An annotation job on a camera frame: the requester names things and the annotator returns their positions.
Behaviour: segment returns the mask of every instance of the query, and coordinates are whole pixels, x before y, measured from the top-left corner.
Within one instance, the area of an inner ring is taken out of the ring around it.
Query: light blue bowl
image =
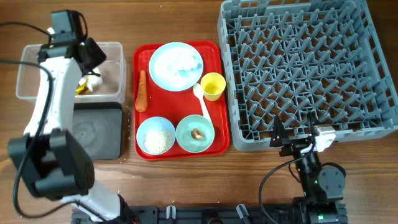
[[[205,137],[199,141],[194,140],[191,135],[191,131],[194,128],[201,131]],[[175,132],[178,144],[184,150],[192,153],[199,153],[208,149],[215,138],[215,130],[212,123],[200,115],[190,115],[182,119],[177,125]]]
[[[159,154],[154,154],[153,152],[149,152],[145,146],[144,146],[144,138],[146,133],[148,133],[149,130],[159,130],[161,131],[162,129],[169,130],[172,133],[173,136],[173,144],[170,146],[170,148],[174,145],[175,142],[175,128],[174,125],[167,120],[166,118],[162,117],[151,117],[146,119],[142,124],[138,127],[137,134],[136,134],[136,141],[138,143],[138,146],[146,153],[150,155],[160,155],[165,152],[167,152],[170,148],[168,148],[165,152],[159,153]]]

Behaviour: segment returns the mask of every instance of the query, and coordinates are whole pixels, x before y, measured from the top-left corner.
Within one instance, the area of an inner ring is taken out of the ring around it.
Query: white spoon
[[[200,106],[201,106],[201,112],[203,113],[203,116],[211,122],[210,114],[209,111],[207,111],[205,101],[203,100],[203,89],[201,88],[199,83],[195,83],[193,86],[193,94],[199,99]]]

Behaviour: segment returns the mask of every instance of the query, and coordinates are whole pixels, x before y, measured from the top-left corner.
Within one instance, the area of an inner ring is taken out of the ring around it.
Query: yellow cup
[[[225,90],[225,79],[216,72],[207,73],[200,81],[205,98],[210,101],[216,101]]]

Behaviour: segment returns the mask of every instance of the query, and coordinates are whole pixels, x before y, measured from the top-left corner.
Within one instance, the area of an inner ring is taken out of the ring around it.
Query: carrot
[[[136,98],[136,110],[138,112],[144,112],[148,107],[147,101],[147,80],[145,71],[142,70],[139,74],[139,84],[138,84],[138,92]]]

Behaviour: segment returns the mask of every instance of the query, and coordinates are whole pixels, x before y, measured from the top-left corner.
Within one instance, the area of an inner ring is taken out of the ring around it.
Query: small round food item
[[[199,131],[197,128],[194,128],[191,131],[191,136],[196,141],[202,140],[205,137],[205,135],[201,131]]]

